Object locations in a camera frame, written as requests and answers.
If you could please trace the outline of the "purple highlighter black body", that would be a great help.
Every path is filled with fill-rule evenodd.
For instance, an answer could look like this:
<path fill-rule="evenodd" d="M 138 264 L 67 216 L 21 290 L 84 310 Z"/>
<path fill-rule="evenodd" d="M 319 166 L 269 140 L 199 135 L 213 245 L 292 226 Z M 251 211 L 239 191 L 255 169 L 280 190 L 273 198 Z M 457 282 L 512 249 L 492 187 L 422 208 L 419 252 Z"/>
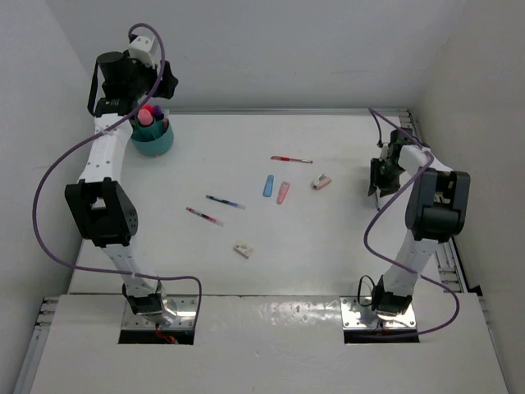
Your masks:
<path fill-rule="evenodd" d="M 163 115 L 163 112 L 160 106 L 158 105 L 153 106 L 153 115 L 155 117 L 160 117 Z"/>

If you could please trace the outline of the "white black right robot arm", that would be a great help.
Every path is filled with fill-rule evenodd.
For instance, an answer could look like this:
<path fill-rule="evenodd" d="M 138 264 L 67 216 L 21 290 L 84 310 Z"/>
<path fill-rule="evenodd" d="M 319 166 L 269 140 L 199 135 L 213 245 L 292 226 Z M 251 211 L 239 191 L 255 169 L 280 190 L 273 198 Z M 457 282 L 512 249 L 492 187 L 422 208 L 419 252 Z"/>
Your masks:
<path fill-rule="evenodd" d="M 404 222 L 407 233 L 395 261 L 372 290 L 371 308 L 380 314 L 404 314 L 410 306 L 418 274 L 437 247 L 458 235 L 466 219 L 471 177 L 439 160 L 426 166 L 430 149 L 394 130 L 379 158 L 371 160 L 368 193 L 378 199 L 401 189 L 400 176 L 415 176 Z"/>

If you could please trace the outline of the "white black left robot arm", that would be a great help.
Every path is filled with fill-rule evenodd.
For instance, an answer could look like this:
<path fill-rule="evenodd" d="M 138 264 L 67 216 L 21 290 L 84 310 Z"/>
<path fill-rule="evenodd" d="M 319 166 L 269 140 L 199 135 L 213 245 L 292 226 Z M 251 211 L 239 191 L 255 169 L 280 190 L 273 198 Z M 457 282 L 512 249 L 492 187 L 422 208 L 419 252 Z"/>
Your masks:
<path fill-rule="evenodd" d="M 133 110 L 145 96 L 169 99 L 178 80 L 168 63 L 150 66 L 129 52 L 109 52 L 96 59 L 88 110 L 99 137 L 75 184 L 65 188 L 66 202 L 81 236 L 92 241 L 114 264 L 123 280 L 122 294 L 131 311 L 158 325 L 176 319 L 160 280 L 139 261 L 135 235 L 139 218 L 122 189 L 121 169 L 135 124 Z"/>

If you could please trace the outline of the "blue pen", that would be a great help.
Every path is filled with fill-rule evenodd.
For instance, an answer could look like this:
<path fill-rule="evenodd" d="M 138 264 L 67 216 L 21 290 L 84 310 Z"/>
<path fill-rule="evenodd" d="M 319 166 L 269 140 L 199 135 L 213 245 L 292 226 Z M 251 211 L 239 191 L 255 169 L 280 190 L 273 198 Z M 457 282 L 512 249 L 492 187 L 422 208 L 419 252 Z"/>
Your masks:
<path fill-rule="evenodd" d="M 377 197 L 377 194 L 374 195 L 374 201 L 375 201 L 376 210 L 377 210 L 377 212 L 379 212 L 381 207 L 380 207 L 380 200 Z"/>
<path fill-rule="evenodd" d="M 245 210 L 245 206 L 244 205 L 236 203 L 236 202 L 233 202 L 233 201 L 229 201 L 227 199 L 218 198 L 218 197 L 212 196 L 212 195 L 206 195 L 206 199 L 209 199 L 209 200 L 214 201 L 214 202 L 218 202 L 220 204 L 225 204 L 225 205 L 228 205 L 228 206 L 231 206 L 231 207 L 234 207 L 234 208 Z"/>

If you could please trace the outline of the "pink capped clear tube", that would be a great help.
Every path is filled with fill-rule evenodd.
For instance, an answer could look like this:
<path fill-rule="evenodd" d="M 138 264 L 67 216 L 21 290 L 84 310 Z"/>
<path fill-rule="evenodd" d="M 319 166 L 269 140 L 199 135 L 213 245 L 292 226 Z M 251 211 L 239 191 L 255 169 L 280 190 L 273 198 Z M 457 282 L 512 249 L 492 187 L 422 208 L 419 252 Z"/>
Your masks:
<path fill-rule="evenodd" d="M 145 108 L 139 110 L 137 119 L 141 127 L 150 127 L 155 122 L 152 113 Z"/>

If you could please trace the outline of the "red pen top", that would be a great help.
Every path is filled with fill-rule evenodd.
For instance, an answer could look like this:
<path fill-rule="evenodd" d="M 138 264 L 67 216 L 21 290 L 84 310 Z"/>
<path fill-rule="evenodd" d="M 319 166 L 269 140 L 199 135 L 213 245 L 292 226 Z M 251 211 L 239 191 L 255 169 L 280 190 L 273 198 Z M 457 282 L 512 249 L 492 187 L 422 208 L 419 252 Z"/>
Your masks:
<path fill-rule="evenodd" d="M 313 160 L 303 159 L 303 158 L 290 158 L 290 157 L 278 156 L 278 155 L 271 156 L 270 159 L 275 160 L 275 161 L 282 161 L 282 162 L 313 164 Z"/>

